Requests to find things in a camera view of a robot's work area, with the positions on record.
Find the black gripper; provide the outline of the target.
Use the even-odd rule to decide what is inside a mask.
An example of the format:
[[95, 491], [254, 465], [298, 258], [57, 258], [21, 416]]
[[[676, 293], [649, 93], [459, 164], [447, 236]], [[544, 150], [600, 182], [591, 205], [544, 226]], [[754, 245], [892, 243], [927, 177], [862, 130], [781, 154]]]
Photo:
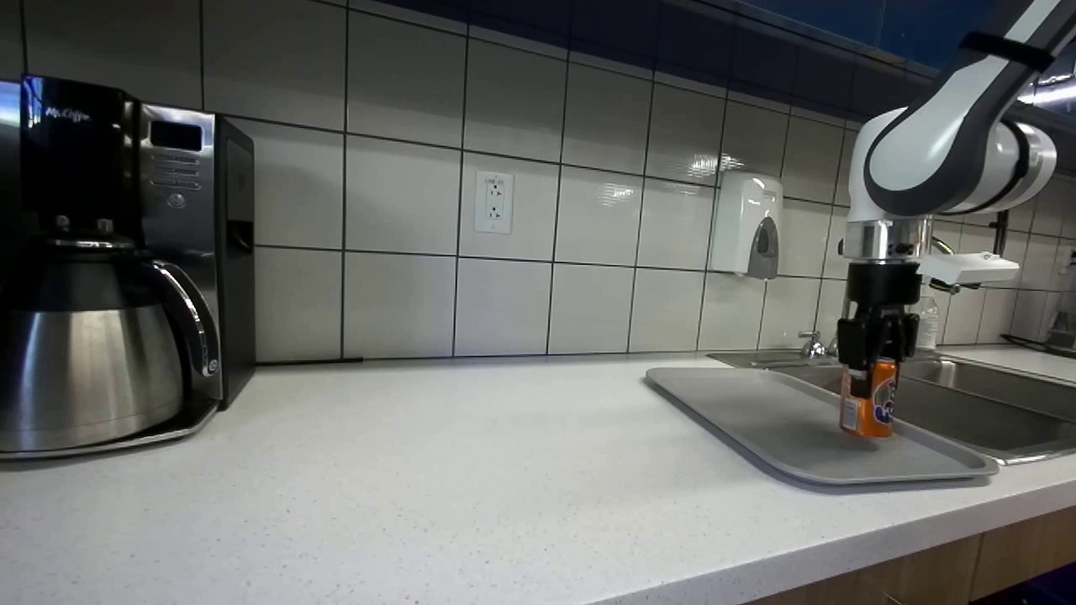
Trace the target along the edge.
[[920, 338], [923, 275], [915, 261], [847, 267], [851, 312], [838, 319], [838, 356], [851, 370], [868, 370], [879, 361], [907, 361]]

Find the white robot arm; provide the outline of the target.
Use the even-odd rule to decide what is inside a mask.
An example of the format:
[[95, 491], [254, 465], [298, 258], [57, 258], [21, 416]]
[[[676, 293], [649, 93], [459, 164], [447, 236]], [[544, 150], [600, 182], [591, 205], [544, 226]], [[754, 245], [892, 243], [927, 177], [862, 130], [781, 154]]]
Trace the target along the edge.
[[1076, 0], [1015, 0], [920, 100], [862, 126], [847, 176], [847, 305], [838, 356], [851, 370], [915, 354], [923, 285], [980, 290], [1020, 267], [999, 252], [927, 252], [935, 214], [1008, 213], [1057, 176], [1057, 142], [1008, 107], [1072, 39]]

